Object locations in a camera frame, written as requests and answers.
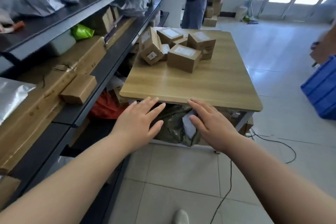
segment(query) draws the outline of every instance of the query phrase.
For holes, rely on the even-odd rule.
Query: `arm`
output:
[[[0,223],[79,223],[119,162],[160,131],[163,121],[149,129],[165,106],[161,104],[149,112],[157,101],[147,98],[131,104],[107,137],[2,211]]]
[[[214,107],[189,101],[190,120],[214,149],[236,164],[274,223],[335,223],[336,201],[244,137]]]

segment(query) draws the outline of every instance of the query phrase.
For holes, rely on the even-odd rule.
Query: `gray pants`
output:
[[[185,4],[181,28],[200,29],[207,0],[187,1]]]

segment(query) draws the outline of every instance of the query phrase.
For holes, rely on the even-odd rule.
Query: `hand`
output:
[[[237,130],[227,118],[208,103],[195,99],[188,100],[188,103],[200,116],[199,119],[191,115],[191,123],[212,148],[224,152],[228,140],[239,135]]]
[[[134,102],[118,117],[110,135],[125,142],[130,153],[148,144],[160,131],[163,120],[149,129],[151,122],[166,106],[163,103],[149,112],[158,100],[147,97],[140,103]]]

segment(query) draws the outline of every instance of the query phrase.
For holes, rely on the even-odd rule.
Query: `black baseboard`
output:
[[[236,13],[233,13],[233,12],[220,12],[219,16],[220,17],[234,18],[236,16]]]

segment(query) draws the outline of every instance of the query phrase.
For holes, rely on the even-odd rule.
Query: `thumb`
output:
[[[153,127],[150,128],[150,130],[148,131],[148,136],[150,139],[153,139],[160,132],[162,125],[163,120],[159,120],[153,125]]]
[[[199,117],[191,115],[189,119],[191,123],[195,126],[195,128],[199,130],[201,133],[207,131],[207,128],[204,126],[203,122],[199,119]]]

